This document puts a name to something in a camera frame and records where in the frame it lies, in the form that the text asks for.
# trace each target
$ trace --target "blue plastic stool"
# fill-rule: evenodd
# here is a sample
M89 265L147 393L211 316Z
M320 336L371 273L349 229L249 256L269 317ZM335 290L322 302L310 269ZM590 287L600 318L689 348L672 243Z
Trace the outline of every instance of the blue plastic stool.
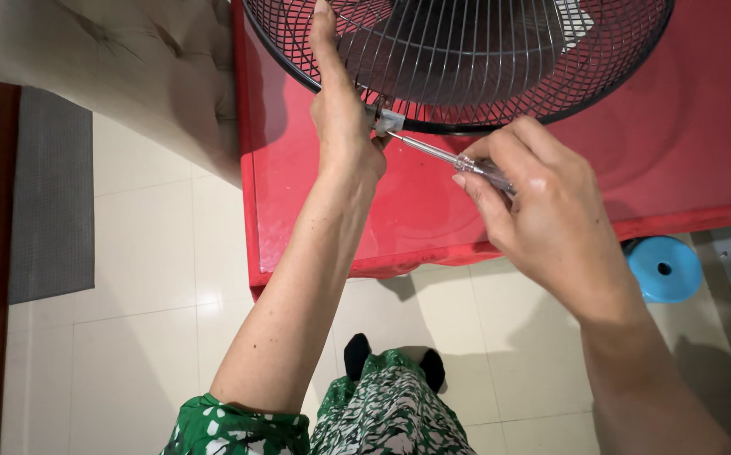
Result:
M682 302L703 282L703 267L696 253L674 237L635 240L624 247L624 255L647 303Z

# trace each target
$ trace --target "gray mat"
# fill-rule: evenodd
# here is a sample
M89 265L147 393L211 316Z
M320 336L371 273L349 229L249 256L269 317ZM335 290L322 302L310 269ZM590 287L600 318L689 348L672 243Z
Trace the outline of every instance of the gray mat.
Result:
M93 287L93 123L88 109L24 88L9 305Z

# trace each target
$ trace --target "beige sofa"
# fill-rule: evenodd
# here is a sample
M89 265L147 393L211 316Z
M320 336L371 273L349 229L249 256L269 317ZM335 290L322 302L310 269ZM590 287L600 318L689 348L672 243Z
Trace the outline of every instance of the beige sofa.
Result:
M238 184L227 0L0 0L0 81L43 88Z

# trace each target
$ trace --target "fan guard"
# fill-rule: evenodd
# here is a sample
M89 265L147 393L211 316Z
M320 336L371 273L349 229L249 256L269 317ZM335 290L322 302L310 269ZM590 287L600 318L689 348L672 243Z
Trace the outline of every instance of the fan guard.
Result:
M487 133L520 114L566 118L645 61L674 0L330 0L338 53L369 104L404 129ZM312 91L314 1L243 0L256 34Z

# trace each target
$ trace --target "red table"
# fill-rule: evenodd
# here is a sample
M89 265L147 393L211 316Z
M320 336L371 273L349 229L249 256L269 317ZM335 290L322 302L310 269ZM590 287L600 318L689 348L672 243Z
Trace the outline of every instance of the red table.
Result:
M312 93L271 58L239 0L235 52L250 285L284 252L318 167ZM623 239L731 224L731 3L680 0L654 54L621 88L548 127L595 169ZM411 134L455 152L476 138ZM453 170L398 141L386 150L350 276L497 257Z

